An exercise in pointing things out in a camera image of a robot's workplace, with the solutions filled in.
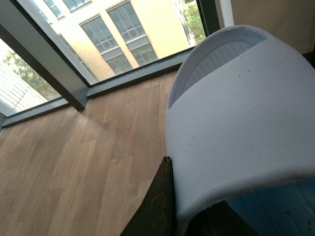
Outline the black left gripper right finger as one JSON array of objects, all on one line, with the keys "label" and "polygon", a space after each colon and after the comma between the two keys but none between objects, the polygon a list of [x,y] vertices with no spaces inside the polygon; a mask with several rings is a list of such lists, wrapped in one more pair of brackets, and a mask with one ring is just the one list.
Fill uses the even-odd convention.
[{"label": "black left gripper right finger", "polygon": [[225,202],[199,212],[189,223],[187,236],[256,236],[257,233]]}]

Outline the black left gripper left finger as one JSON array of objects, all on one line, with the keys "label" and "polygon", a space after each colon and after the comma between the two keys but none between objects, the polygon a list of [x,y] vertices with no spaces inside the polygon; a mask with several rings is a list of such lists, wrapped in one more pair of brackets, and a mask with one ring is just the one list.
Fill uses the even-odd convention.
[{"label": "black left gripper left finger", "polygon": [[175,224],[174,178],[171,158],[163,157],[157,173],[122,236],[172,236]]}]

